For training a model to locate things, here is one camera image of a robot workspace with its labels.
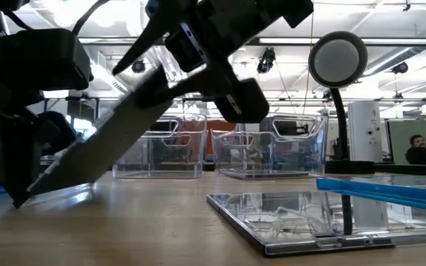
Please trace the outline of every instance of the lamp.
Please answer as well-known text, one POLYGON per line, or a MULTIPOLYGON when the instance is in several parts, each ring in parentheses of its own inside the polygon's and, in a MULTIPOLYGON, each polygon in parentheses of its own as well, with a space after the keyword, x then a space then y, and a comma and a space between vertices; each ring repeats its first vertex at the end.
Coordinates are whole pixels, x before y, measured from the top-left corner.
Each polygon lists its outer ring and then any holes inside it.
POLYGON ((329 174, 374 173, 373 162, 350 161, 346 114, 339 89, 351 85, 365 71, 368 51, 358 36, 348 32, 334 32, 322 37, 308 57, 311 76, 320 85, 330 89, 338 116, 338 160, 326 162, 329 174))

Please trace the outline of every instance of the clear plastic tray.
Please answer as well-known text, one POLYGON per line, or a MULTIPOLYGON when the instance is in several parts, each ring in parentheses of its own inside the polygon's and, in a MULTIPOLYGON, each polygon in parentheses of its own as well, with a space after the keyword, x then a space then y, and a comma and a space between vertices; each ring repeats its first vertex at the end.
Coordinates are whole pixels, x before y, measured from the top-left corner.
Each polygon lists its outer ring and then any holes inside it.
POLYGON ((206 133, 205 115, 165 114, 112 167, 113 177, 200 177, 206 133))
POLYGON ((270 114, 258 132, 243 125, 233 132, 212 131, 216 169, 245 180, 321 174, 327 123, 320 116, 270 114))
POLYGON ((341 195, 331 192, 211 194, 207 201, 264 256, 426 244, 426 210, 351 197, 344 235, 341 195))
POLYGON ((319 178, 318 189, 426 209, 426 176, 319 178))

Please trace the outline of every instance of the man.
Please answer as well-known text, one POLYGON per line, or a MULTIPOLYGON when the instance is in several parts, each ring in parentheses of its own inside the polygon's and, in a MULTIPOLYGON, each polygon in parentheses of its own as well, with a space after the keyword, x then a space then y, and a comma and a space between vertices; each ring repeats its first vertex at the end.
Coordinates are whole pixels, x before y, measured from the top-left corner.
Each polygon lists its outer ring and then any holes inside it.
POLYGON ((410 137, 410 145, 412 146, 407 150, 405 159, 410 164, 426 165, 426 143, 425 138, 420 134, 410 137))

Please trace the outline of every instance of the wooden table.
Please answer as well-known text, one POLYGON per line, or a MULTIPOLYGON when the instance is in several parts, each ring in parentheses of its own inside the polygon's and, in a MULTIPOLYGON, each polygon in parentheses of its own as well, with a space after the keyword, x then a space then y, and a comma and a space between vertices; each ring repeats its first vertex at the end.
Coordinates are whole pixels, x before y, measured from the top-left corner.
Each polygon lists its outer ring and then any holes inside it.
POLYGON ((113 181, 15 210, 0 195, 0 265, 425 265, 426 245, 265 259, 206 203, 214 192, 313 191, 313 179, 113 181))

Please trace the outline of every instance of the ceiling camera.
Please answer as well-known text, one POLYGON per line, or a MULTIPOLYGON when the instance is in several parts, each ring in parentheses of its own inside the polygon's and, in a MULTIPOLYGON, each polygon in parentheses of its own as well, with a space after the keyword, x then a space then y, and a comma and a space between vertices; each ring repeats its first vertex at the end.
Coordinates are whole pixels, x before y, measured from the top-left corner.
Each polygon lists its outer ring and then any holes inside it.
POLYGON ((132 71, 134 73, 143 73, 146 71, 146 64, 144 63, 144 60, 136 60, 131 67, 132 71))
POLYGON ((271 68, 274 66, 275 61, 275 52, 274 48, 267 47, 259 60, 259 64, 257 65, 257 73, 264 74, 269 72, 271 68))
POLYGON ((408 65, 405 62, 402 62, 402 63, 396 65, 395 67, 393 67, 391 69, 391 71, 394 74, 397 74, 397 73, 404 74, 408 71, 408 65))

